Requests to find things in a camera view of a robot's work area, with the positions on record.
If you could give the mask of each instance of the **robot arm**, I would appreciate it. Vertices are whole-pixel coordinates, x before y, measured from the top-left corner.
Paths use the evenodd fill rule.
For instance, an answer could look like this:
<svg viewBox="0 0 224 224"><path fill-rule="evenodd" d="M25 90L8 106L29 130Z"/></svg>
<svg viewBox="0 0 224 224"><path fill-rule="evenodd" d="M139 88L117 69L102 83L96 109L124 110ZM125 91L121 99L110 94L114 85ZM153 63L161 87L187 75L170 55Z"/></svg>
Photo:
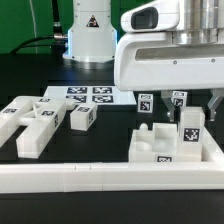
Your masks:
<svg viewBox="0 0 224 224"><path fill-rule="evenodd" d="M179 24L179 11L179 0L157 0L126 12L121 25L125 32L168 30Z"/></svg>

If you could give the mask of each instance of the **yellow warning sticker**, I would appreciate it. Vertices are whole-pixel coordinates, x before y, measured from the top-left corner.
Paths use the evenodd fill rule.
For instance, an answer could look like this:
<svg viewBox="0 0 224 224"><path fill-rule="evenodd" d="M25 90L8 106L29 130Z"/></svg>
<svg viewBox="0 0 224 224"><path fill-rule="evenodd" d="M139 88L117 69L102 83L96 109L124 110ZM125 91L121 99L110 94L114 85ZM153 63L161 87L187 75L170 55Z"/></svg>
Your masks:
<svg viewBox="0 0 224 224"><path fill-rule="evenodd" d="M94 15L92 15L92 17L90 18L90 20L89 20L89 22L88 22L86 27L93 27L93 28L94 27L99 27L99 25L98 25Z"/></svg>

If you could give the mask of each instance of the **white block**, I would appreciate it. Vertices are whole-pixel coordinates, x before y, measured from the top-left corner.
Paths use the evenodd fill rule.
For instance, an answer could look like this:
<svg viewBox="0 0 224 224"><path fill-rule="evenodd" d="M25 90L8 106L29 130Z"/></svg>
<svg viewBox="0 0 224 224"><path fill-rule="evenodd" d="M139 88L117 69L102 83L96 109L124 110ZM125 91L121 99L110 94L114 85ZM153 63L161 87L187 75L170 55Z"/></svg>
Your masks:
<svg viewBox="0 0 224 224"><path fill-rule="evenodd" d="M40 108L36 118L16 139L18 156L38 158L65 117L66 104L63 100L51 100Z"/></svg>
<svg viewBox="0 0 224 224"><path fill-rule="evenodd" d="M202 141L205 115L201 107L181 108L179 135L183 143L198 144Z"/></svg>
<svg viewBox="0 0 224 224"><path fill-rule="evenodd" d="M1 165L0 193L63 192L63 166Z"/></svg>
<svg viewBox="0 0 224 224"><path fill-rule="evenodd" d="M71 129L87 131L97 117L96 103L82 103L71 114Z"/></svg>
<svg viewBox="0 0 224 224"><path fill-rule="evenodd" d="M141 113L153 112L153 94L138 95L138 112Z"/></svg>
<svg viewBox="0 0 224 224"><path fill-rule="evenodd" d="M174 104L174 106L186 107L187 92L173 91L171 101Z"/></svg>

